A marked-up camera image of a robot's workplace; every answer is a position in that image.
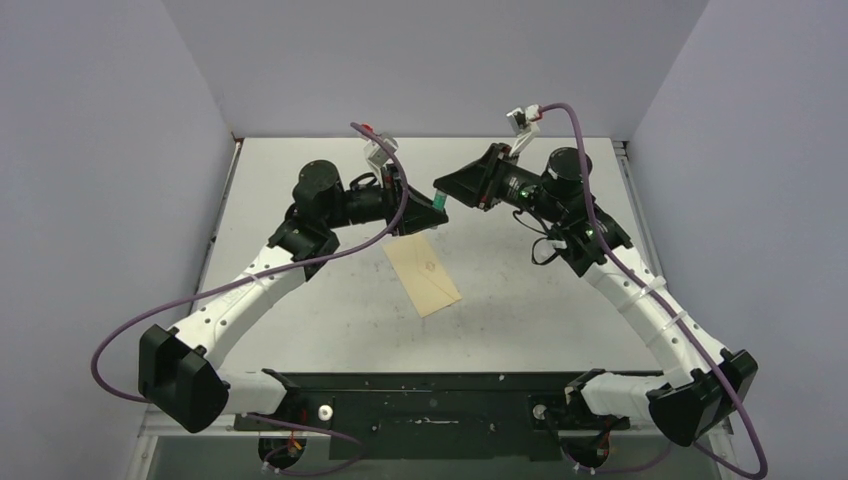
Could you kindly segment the green white glue stick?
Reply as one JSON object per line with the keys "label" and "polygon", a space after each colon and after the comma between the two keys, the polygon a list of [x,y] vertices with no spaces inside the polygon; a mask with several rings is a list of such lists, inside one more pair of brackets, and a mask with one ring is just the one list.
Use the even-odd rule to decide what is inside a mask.
{"label": "green white glue stick", "polygon": [[447,194],[442,191],[436,191],[433,196],[432,206],[437,211],[444,211],[447,200]]}

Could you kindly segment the cream paper envelope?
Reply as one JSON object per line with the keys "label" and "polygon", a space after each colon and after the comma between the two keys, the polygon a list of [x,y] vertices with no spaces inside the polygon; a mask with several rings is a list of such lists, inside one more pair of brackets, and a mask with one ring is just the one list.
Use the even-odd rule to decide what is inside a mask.
{"label": "cream paper envelope", "polygon": [[399,237],[386,244],[383,251],[421,318],[462,299],[423,233]]}

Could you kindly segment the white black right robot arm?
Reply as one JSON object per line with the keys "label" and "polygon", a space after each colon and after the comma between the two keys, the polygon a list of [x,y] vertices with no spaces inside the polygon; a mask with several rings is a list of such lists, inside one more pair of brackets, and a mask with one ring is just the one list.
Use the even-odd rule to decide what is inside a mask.
{"label": "white black right robot arm", "polygon": [[707,334],[671,297],[625,230],[587,194],[589,158],[561,147],[536,174],[505,150],[492,145],[480,159],[437,178],[436,190],[470,208],[505,203],[546,222],[557,257],[616,308],[661,370],[658,376],[603,369],[581,375],[565,389],[567,418],[579,428],[608,416],[649,422],[673,443],[693,445],[735,411],[735,399],[745,398],[756,361]]}

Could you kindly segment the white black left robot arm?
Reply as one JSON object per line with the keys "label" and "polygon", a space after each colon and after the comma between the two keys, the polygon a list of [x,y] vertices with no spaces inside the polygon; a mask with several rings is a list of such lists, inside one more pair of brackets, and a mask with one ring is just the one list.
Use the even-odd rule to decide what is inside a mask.
{"label": "white black left robot arm", "polygon": [[282,224],[235,288],[214,295],[169,329],[154,325],[140,339],[139,392],[186,431],[198,433],[225,414],[259,414],[271,429],[290,428],[295,385],[270,368],[227,373],[222,365],[238,341],[285,295],[311,280],[336,253],[337,229],[383,220],[393,236],[448,221],[445,197],[404,189],[396,166],[344,185],[337,167],[315,160],[299,172]]}

